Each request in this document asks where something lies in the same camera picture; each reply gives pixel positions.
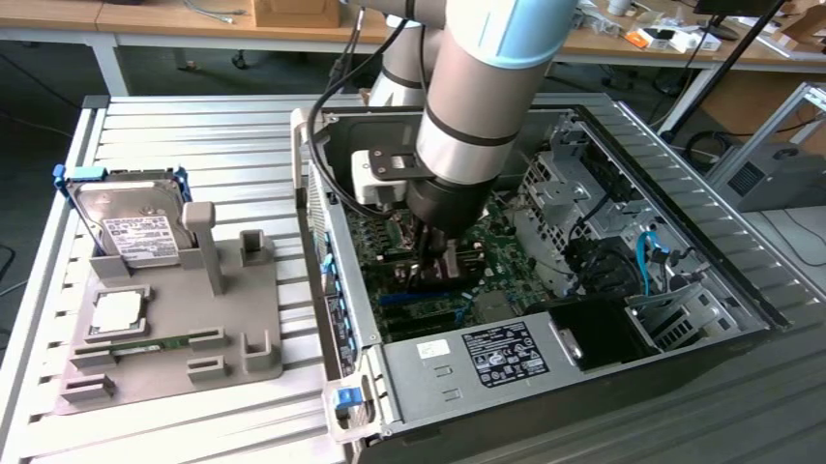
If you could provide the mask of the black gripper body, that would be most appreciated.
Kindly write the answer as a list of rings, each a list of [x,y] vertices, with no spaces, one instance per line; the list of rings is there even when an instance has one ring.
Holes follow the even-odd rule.
[[[409,209],[449,239],[460,238],[482,216],[496,181],[493,178],[474,185],[460,185],[438,177],[409,180]]]

